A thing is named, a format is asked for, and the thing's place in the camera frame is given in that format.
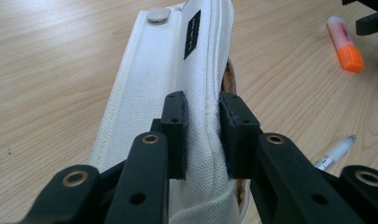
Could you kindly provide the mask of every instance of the white marker pen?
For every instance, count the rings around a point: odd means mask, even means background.
[[[325,157],[317,161],[314,165],[319,170],[326,171],[330,166],[339,161],[345,153],[347,153],[355,143],[356,135],[350,135],[343,138],[337,145],[335,145]]]

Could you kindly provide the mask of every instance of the black label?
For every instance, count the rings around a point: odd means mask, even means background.
[[[186,59],[197,47],[198,31],[200,30],[201,11],[189,21],[188,33],[186,34],[185,58]]]

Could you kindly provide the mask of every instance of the wooden table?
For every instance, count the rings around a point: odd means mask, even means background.
[[[87,163],[139,9],[176,0],[0,0],[0,223],[17,222],[54,174]],[[340,1],[233,1],[239,93],[265,132],[314,162],[357,135],[345,165],[378,169],[378,34],[356,36],[365,69],[342,70],[326,21],[372,11]],[[248,223],[258,222],[256,212]]]

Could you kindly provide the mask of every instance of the orange highlighter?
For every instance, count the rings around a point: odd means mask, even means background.
[[[345,21],[342,18],[332,16],[328,20],[328,28],[343,69],[354,73],[363,70],[363,59],[348,33]]]

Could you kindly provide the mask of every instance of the black plastic component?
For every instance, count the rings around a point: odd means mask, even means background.
[[[98,170],[89,165],[71,166],[50,180],[20,224],[91,223],[101,197]]]
[[[264,133],[250,188],[263,223],[363,223],[290,139]]]
[[[372,35],[378,32],[378,12],[357,21],[357,35]]]
[[[366,223],[378,223],[378,171],[365,166],[343,168],[341,195]]]
[[[161,116],[161,132],[168,138],[169,178],[186,179],[188,103],[182,91],[165,97]],[[153,120],[152,129],[157,128]]]
[[[125,162],[105,223],[168,222],[168,142],[162,133],[138,135]]]
[[[220,140],[229,177],[250,179],[254,171],[255,148],[261,133],[260,123],[237,95],[221,92],[219,109]]]
[[[343,0],[343,5],[356,0]],[[361,4],[378,11],[378,0],[358,0]],[[372,35],[378,32],[378,12],[357,21],[357,35]]]

